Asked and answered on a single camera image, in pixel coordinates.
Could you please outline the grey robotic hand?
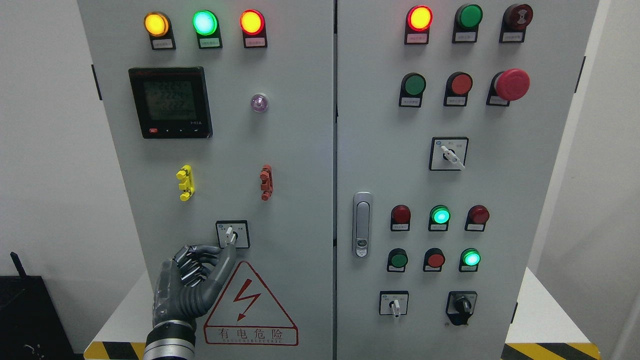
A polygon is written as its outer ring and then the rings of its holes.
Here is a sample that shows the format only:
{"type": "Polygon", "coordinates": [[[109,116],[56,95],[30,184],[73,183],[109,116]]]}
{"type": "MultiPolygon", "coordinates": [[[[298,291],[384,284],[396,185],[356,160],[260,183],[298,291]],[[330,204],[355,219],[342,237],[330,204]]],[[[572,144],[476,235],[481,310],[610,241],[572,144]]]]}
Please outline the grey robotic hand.
{"type": "Polygon", "coordinates": [[[237,260],[235,244],[185,245],[161,264],[153,303],[153,326],[167,321],[193,324],[214,305],[237,260]]]}

